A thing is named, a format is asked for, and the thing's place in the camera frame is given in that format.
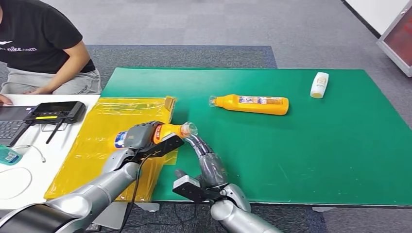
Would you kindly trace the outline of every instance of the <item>white cable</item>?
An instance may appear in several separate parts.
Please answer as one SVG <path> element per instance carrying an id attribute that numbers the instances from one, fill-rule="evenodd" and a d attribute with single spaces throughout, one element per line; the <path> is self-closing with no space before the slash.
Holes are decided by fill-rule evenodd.
<path id="1" fill-rule="evenodd" d="M 43 156 L 42 152 L 41 152 L 37 147 L 35 147 L 35 146 L 33 146 L 33 145 L 15 146 L 15 147 L 13 147 L 12 149 L 13 149 L 13 150 L 18 150 L 18 149 L 24 149 L 24 148 L 29 148 L 29 147 L 33 147 L 34 149 L 36 149 L 36 150 L 39 152 L 41 162 L 43 162 L 43 163 L 46 162 L 46 158 Z"/>
<path id="2" fill-rule="evenodd" d="M 29 169 L 27 169 L 27 168 L 25 168 L 25 167 L 13 167 L 13 168 L 7 169 L 7 170 L 5 170 L 5 171 L 0 171 L 0 173 L 4 173 L 4 172 L 11 171 L 11 170 L 14 170 L 14 169 L 24 169 L 24 170 L 28 171 L 29 174 L 30 174 L 30 181 L 29 181 L 29 183 L 27 184 L 27 186 L 26 186 L 21 192 L 19 192 L 17 195 L 12 196 L 11 198 L 0 198 L 0 200 L 10 200 L 10 199 L 13 199 L 13 198 L 21 195 L 22 193 L 24 193 L 24 191 L 26 191 L 27 188 L 29 188 L 30 185 L 32 184 L 33 174 L 31 173 L 31 171 L 29 171 Z"/>

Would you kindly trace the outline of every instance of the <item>gray pants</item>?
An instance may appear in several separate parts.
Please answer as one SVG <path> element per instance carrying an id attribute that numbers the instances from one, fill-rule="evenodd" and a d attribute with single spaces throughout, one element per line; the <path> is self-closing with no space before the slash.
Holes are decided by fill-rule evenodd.
<path id="1" fill-rule="evenodd" d="M 25 91 L 35 91 L 46 86 L 54 74 L 36 73 L 8 68 L 10 73 L 7 82 L 1 85 L 1 94 L 23 94 Z M 100 74 L 98 70 L 88 73 L 78 73 L 73 79 L 61 85 L 53 94 L 100 94 Z"/>

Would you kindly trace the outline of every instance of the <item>laptop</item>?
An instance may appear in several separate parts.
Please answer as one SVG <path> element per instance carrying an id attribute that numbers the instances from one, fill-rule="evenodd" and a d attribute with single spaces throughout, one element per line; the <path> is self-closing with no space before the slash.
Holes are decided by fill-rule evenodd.
<path id="1" fill-rule="evenodd" d="M 23 119 L 35 106 L 0 106 L 0 144 L 12 147 L 29 128 Z"/>

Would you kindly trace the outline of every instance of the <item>floor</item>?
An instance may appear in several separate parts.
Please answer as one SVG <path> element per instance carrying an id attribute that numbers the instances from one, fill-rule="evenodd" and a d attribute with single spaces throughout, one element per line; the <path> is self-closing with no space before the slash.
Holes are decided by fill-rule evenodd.
<path id="1" fill-rule="evenodd" d="M 279 68 L 365 69 L 412 128 L 412 79 L 340 0 L 45 1 L 72 20 L 86 44 L 268 45 Z M 323 215 L 330 233 L 412 232 L 410 210 Z"/>

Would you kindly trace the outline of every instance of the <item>white wall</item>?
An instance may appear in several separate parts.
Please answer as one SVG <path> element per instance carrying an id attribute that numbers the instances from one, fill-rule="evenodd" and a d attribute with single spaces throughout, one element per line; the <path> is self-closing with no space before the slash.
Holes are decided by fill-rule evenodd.
<path id="1" fill-rule="evenodd" d="M 409 0 L 346 0 L 377 32 L 383 34 Z"/>

